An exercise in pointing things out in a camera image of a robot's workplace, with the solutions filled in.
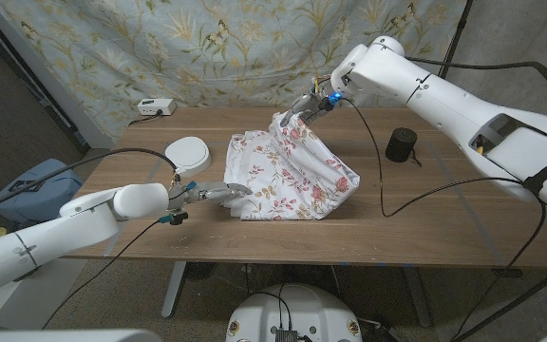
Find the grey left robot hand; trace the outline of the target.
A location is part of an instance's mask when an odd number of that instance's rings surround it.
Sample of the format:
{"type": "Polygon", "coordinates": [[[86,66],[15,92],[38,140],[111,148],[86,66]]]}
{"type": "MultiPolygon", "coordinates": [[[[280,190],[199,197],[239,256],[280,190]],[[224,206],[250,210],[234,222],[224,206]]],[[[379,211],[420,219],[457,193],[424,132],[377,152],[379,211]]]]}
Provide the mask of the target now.
{"type": "Polygon", "coordinates": [[[238,183],[227,183],[223,181],[197,182],[187,186],[184,196],[186,203],[193,203],[201,200],[209,200],[222,203],[227,200],[251,195],[253,191],[246,185],[238,183]]]}

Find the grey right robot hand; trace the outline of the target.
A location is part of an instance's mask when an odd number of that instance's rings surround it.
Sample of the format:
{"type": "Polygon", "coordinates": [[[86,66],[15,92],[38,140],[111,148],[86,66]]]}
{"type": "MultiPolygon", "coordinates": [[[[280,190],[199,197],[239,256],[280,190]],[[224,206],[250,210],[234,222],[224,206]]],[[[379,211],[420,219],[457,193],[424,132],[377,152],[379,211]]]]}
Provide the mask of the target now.
{"type": "Polygon", "coordinates": [[[336,95],[322,95],[317,92],[303,94],[285,112],[279,125],[285,127],[291,119],[298,119],[303,124],[310,125],[332,111],[338,100],[336,95]]]}

